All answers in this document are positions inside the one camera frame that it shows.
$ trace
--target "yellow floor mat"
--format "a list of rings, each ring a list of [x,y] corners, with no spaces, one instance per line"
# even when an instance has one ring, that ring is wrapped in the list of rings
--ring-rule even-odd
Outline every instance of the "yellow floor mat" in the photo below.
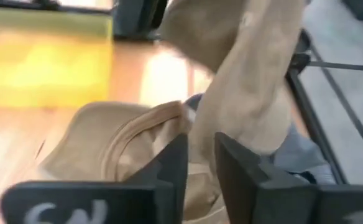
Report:
[[[0,107],[106,100],[110,17],[0,9]]]

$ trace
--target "cap brim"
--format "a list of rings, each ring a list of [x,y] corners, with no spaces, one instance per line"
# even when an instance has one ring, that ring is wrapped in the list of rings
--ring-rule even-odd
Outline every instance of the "cap brim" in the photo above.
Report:
[[[149,109],[116,102],[82,107],[57,147],[41,163],[40,172],[57,180],[101,180],[103,155],[117,130]]]

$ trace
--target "beige fabric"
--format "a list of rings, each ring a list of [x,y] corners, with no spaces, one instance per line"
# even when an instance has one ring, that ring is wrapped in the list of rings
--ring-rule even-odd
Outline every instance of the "beige fabric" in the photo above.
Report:
[[[217,131],[258,154],[276,151],[291,125],[283,77],[300,33],[302,0],[175,0],[160,33],[215,74],[189,133],[191,162],[214,164]],[[203,210],[205,220],[223,219]]]
[[[185,223],[227,220],[213,138],[222,131],[259,154],[287,135],[283,76],[300,30],[302,0],[174,0],[160,32],[216,76],[189,132]],[[179,102],[149,109],[120,103],[82,108],[42,170],[60,180],[123,181],[145,166],[190,116]]]
[[[122,182],[148,164],[172,139],[191,128],[194,111],[178,101],[147,108],[91,103],[72,119],[58,146],[40,165],[46,178]],[[185,218],[218,210],[206,164],[189,163]],[[218,217],[223,211],[215,211]]]

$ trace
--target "floor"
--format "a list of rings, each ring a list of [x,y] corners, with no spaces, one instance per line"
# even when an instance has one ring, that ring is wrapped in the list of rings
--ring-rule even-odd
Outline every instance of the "floor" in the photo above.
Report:
[[[314,0],[306,9],[304,25],[325,62],[363,65],[363,22],[355,20],[340,0]],[[363,72],[329,72],[363,125]],[[363,184],[363,138],[329,80],[311,67],[301,81],[347,180]]]

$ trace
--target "wooden floor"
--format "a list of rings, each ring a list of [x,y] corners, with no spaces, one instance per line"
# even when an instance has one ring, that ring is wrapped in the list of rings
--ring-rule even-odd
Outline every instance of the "wooden floor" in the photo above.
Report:
[[[203,68],[169,46],[115,43],[112,51],[107,100],[155,106],[204,92],[211,81]],[[77,109],[0,108],[0,196],[12,184],[40,179],[36,165],[56,146]],[[293,112],[305,133],[298,113]]]

